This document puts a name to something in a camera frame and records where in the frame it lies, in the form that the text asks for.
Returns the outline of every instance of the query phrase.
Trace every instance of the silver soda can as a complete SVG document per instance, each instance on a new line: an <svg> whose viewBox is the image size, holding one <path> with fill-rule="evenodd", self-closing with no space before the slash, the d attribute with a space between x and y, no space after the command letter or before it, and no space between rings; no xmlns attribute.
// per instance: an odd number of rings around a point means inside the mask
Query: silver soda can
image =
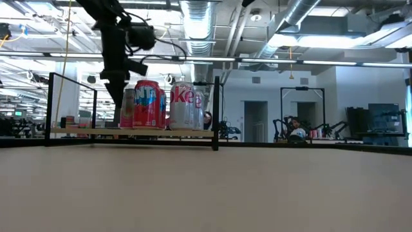
<svg viewBox="0 0 412 232"><path fill-rule="evenodd" d="M170 129L193 130L195 105L193 84L175 82L170 91Z"/></svg>
<svg viewBox="0 0 412 232"><path fill-rule="evenodd" d="M194 105L194 129L203 130L203 102L204 95L201 91L195 91L196 104Z"/></svg>

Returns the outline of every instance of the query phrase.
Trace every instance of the white wall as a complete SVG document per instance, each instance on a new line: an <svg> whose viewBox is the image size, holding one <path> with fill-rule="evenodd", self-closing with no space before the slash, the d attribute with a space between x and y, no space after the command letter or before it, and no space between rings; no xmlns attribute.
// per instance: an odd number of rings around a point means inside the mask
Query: white wall
<svg viewBox="0 0 412 232"><path fill-rule="evenodd" d="M317 76L317 87L324 88L326 123L335 124L337 118L337 85L336 68L330 68ZM317 124L321 124L322 118L318 117Z"/></svg>
<svg viewBox="0 0 412 232"><path fill-rule="evenodd" d="M221 70L214 70L215 75L220 75ZM310 72L294 72L295 79L289 79L290 73L256 72L233 70L227 80L224 90L224 117L242 130L244 125L244 102L267 101L268 102L268 141L272 142L275 128L274 119L281 118L280 111L280 87L300 86L300 78L309 78L309 87L316 86L316 77ZM261 77L261 84L252 84L252 77ZM314 92L301 92L292 90L283 99L283 115L296 115L294 102L322 102Z"/></svg>
<svg viewBox="0 0 412 232"><path fill-rule="evenodd" d="M400 54L392 62L401 63ZM369 103L397 103L404 109L404 78L399 68L333 67L319 74L316 83L325 88L327 123L347 121L347 107L368 109Z"/></svg>

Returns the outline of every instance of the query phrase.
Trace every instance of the soda can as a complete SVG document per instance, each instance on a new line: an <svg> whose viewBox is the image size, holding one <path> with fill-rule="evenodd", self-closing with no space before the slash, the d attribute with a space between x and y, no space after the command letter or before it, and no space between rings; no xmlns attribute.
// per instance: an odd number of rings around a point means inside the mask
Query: soda can
<svg viewBox="0 0 412 232"><path fill-rule="evenodd" d="M204 95L201 91L195 91L196 102L194 105L194 129L203 130L203 101Z"/></svg>
<svg viewBox="0 0 412 232"><path fill-rule="evenodd" d="M160 89L160 113L159 113L159 128L164 129L166 127L166 92Z"/></svg>
<svg viewBox="0 0 412 232"><path fill-rule="evenodd" d="M158 129L160 114L160 89L156 81L141 80L135 87L135 112L133 128Z"/></svg>
<svg viewBox="0 0 412 232"><path fill-rule="evenodd" d="M193 84L175 82L170 92L170 129L193 130L195 104Z"/></svg>
<svg viewBox="0 0 412 232"><path fill-rule="evenodd" d="M135 110L135 89L124 90L122 109L120 111L120 128L133 129L133 112Z"/></svg>

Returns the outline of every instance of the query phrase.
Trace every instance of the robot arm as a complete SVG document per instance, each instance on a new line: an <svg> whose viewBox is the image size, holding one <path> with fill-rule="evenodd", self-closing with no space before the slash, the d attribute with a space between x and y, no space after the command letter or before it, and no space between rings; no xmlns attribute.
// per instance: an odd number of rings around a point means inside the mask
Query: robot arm
<svg viewBox="0 0 412 232"><path fill-rule="evenodd" d="M138 63L127 58L125 47L130 50L131 46L144 50L151 49L156 39L153 27L146 22L132 24L130 14L117 0L77 0L77 2L96 20L94 28L102 32L104 70L100 73L100 78L109 80L109 83L105 84L106 88L116 107L120 108L125 81L130 79L129 71L143 76L147 71L147 66L142 62Z"/></svg>

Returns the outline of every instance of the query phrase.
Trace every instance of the yellow cable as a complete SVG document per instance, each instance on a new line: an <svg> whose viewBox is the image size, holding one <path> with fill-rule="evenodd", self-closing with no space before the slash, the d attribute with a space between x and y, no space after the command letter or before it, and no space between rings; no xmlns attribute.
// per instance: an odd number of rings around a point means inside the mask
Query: yellow cable
<svg viewBox="0 0 412 232"><path fill-rule="evenodd" d="M3 46L7 38L8 38L8 35L6 35L5 38L1 41L0 48Z"/></svg>
<svg viewBox="0 0 412 232"><path fill-rule="evenodd" d="M67 33L66 33L66 55L64 56L64 62L63 62L63 73L62 73L63 76L64 76L64 73L66 72L67 54L69 51L70 13L71 13L71 0L69 1L69 17L68 17L68 22L67 22ZM63 82L64 82L64 79L62 78L62 82L60 83L59 98L57 99L55 127L57 127L57 118L59 115L60 98L62 96Z"/></svg>

